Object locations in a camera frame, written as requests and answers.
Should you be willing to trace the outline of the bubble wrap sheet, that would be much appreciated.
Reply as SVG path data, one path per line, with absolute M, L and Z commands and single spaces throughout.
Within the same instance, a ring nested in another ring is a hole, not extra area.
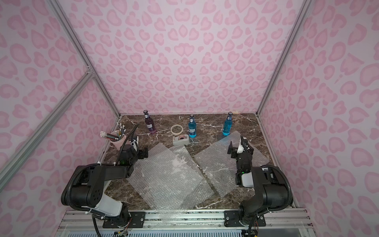
M 232 132 L 194 156 L 213 187 L 224 197 L 238 186 L 235 184 L 236 161 L 227 154 L 230 143 L 237 147 L 240 133 Z
M 157 144 L 135 164 L 128 182 L 155 210 L 190 209 L 214 194 L 184 146 Z

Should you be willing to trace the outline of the blue bottle with label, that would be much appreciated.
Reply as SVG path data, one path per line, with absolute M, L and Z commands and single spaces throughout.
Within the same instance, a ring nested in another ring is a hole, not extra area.
M 197 134 L 196 134 L 196 122 L 195 122 L 194 114 L 190 114 L 188 126 L 189 126 L 189 130 L 188 130 L 189 137 L 195 138 Z

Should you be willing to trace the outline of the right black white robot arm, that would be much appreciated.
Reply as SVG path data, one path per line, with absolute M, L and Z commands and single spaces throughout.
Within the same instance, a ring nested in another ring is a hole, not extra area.
M 285 174 L 277 166 L 253 166 L 254 148 L 245 137 L 240 137 L 238 147 L 230 143 L 228 154 L 236 161 L 236 185 L 255 191 L 254 196 L 242 201 L 238 208 L 239 224 L 260 224 L 264 214 L 292 205 L 292 188 Z

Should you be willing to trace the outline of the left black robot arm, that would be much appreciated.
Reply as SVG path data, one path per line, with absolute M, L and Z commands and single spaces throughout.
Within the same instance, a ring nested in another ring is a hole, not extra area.
M 148 157 L 148 149 L 140 148 L 135 125 L 126 136 L 116 161 L 78 166 L 61 195 L 61 203 L 91 214 L 93 221 L 103 220 L 104 228 L 127 227 L 132 217 L 127 204 L 104 194 L 107 181 L 129 178 L 138 160 Z

